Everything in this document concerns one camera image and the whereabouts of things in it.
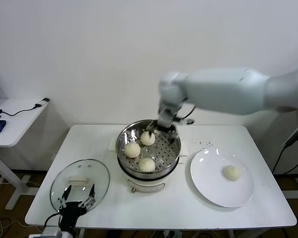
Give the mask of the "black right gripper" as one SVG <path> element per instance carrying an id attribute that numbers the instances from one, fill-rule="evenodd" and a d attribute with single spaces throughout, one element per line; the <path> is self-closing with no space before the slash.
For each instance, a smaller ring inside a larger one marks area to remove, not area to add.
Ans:
<path id="1" fill-rule="evenodd" d="M 168 128 L 168 143 L 171 145 L 179 138 L 176 127 L 171 127 L 174 117 L 177 114 L 177 108 L 170 105 L 160 105 L 158 109 L 158 119 L 150 122 L 144 132 L 148 132 L 149 136 L 156 130 L 157 126 Z"/>

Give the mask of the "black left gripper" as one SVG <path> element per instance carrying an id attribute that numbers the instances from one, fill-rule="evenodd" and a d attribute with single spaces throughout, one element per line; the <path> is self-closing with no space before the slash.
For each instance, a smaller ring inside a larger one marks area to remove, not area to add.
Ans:
<path id="1" fill-rule="evenodd" d="M 83 202 L 67 202 L 72 185 L 65 188 L 62 196 L 58 198 L 61 230 L 74 229 L 80 216 L 87 213 L 86 207 L 92 207 L 95 203 L 95 184 L 92 185 L 88 197 Z"/>

